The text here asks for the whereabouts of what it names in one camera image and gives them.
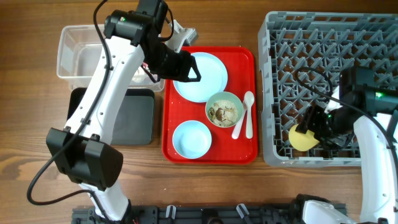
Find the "clear plastic bin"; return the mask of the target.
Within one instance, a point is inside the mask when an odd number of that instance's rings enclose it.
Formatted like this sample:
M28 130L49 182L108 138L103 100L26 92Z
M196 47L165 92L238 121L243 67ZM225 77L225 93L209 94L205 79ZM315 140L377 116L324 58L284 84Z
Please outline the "clear plastic bin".
M122 67L120 60L136 49L130 41L119 37L105 39L112 57L112 66ZM106 61L103 46L94 25L66 26L62 29L57 55L57 76L66 80L71 90L86 88L90 84L99 61ZM145 71L139 67L133 75L128 88L150 89L160 92L165 81L154 83Z

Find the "yellow plastic cup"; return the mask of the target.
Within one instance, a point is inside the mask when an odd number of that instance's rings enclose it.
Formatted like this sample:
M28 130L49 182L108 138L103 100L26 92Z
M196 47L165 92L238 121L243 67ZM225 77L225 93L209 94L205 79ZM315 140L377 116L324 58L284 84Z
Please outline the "yellow plastic cup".
M305 134L297 131L298 125L295 124L289 131L289 141L292 147L298 151L308 151L318 145L320 142L314 135L315 133L308 130Z

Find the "black mounting rail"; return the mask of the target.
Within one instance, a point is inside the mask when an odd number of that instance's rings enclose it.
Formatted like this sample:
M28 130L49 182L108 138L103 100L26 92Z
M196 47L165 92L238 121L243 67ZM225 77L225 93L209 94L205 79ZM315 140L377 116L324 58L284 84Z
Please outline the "black mounting rail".
M253 223L289 223L289 205L275 204L249 206L249 218ZM202 223L203 215L215 215L223 223L244 223L236 207L177 207L174 218L167 216L166 208L156 206L134 206L135 223ZM72 212L72 223L104 223L105 220L95 213L95 208L76 208Z

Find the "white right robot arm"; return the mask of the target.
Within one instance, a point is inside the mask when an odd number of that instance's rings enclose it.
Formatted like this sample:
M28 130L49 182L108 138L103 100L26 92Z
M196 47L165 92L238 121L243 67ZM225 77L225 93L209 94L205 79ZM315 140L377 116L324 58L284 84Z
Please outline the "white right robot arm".
M289 131L291 145L298 151L318 144L338 149L332 139L352 135L361 156L360 222L397 223L397 92L377 87L373 70L356 66L340 72L338 98L298 83L329 103L306 110Z

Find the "white plastic spoon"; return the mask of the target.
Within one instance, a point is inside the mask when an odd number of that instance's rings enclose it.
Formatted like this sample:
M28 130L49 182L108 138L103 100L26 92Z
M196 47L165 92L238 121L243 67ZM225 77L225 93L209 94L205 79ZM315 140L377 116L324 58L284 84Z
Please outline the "white plastic spoon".
M254 104L254 93L251 91L247 91L244 96L244 103L247 108L247 118L246 118L246 137L248 139L252 139L253 137L253 126L252 126L252 106Z

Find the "small light blue bowl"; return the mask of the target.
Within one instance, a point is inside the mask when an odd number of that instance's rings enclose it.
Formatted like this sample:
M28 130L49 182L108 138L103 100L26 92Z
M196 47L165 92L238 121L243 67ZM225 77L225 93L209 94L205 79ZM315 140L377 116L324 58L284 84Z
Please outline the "small light blue bowl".
M172 135L172 144L177 154L183 158L198 159L210 150L211 132L202 122L184 121L176 127Z

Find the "white plastic fork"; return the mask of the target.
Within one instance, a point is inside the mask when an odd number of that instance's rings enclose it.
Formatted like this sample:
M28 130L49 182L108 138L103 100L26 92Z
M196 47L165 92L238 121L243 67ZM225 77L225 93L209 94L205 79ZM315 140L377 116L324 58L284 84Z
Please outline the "white plastic fork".
M242 125L243 125L243 119L244 119L244 116L246 114L246 111L247 111L247 106L246 106L245 102L243 102L243 113L242 113L242 116L239 119L239 121L235 124L233 132L232 132L232 135L231 135L231 137L233 139L237 139L239 137L239 135L240 135L241 128L242 128Z

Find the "red plastic tray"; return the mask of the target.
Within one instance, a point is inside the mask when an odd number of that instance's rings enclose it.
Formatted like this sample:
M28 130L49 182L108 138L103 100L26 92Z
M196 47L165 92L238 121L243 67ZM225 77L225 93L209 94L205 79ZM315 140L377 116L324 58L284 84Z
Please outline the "red plastic tray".
M247 91L256 92L254 57L244 47L184 47L190 53L206 52L218 57L228 72L225 90L243 100ZM180 156L172 144L172 136L182 122L196 120L205 124L211 132L212 142L209 151L198 159ZM213 125L206 117L205 104L194 103L180 96L171 80L165 82L164 112L162 124L162 152L170 162L180 164L232 164L252 162L258 153L256 106L252 107L254 136L246 138L242 128L238 139L233 139L233 128Z

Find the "rice and mushroom leftovers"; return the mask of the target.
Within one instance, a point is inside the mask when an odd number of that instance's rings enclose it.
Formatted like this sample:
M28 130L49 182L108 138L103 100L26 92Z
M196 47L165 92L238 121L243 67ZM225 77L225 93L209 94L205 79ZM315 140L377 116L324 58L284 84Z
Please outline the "rice and mushroom leftovers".
M207 115L216 126L227 128L237 122L238 109L231 101L218 100L210 106Z

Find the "grey dishwasher rack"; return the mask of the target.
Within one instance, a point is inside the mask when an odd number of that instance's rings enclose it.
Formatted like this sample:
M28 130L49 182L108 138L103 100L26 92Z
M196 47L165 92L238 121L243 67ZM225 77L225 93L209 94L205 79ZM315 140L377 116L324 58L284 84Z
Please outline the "grey dishwasher rack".
M326 108L327 100L309 89L337 89L342 69L371 68L377 86L397 89L397 16L272 11L257 38L265 162L281 167L359 166L358 145L346 136L335 139L337 150L317 146L299 152L290 144L289 130L308 107Z

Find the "large light blue plate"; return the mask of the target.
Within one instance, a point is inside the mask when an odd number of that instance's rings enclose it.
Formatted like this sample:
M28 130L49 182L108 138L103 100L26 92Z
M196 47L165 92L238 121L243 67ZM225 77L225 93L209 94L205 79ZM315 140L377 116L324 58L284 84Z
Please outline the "large light blue plate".
M228 82L228 72L224 63L206 52L192 53L201 75L199 82L173 81L177 93L188 101L205 103L215 93L224 91Z

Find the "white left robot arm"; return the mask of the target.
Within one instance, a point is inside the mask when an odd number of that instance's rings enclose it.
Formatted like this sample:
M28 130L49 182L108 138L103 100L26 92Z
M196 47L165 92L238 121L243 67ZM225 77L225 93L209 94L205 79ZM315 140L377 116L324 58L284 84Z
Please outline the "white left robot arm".
M109 15L98 35L103 49L90 84L65 127L51 129L46 144L51 162L91 197L102 222L132 223L118 180L123 155L111 146L118 111L143 65L160 79L190 82L197 63L183 47L198 34L175 21L164 1L140 1L133 11Z

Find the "black waste bin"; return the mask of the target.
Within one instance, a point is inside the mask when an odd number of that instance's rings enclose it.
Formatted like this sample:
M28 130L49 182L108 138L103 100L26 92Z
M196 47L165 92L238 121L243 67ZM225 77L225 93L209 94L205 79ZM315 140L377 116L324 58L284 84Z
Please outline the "black waste bin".
M150 89L127 90L113 128L112 145L147 145L152 141L155 94Z

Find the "green bowl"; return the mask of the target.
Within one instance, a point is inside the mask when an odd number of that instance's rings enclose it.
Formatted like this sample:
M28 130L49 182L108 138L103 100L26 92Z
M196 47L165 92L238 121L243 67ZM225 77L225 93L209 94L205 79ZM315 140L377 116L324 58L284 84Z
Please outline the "green bowl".
M210 98L209 98L209 100L206 102L206 106L205 106L205 112L206 112L206 117L209 119L209 117L208 117L208 115L207 115L207 112L208 112L208 110L210 109L210 106L214 103L214 102L216 102L216 101L218 101L218 100L228 100L228 101L231 101L231 102L233 102L235 105L236 105L236 107L237 107L237 109L238 109L238 120L237 120L237 122L239 121L239 119L241 118L241 116L242 116L242 113L243 113L243 103L242 103L242 101L235 95L235 94L233 94L233 93L230 93L230 92L227 92L227 91L222 91L222 92L219 92L219 93L215 93L213 96L211 96Z

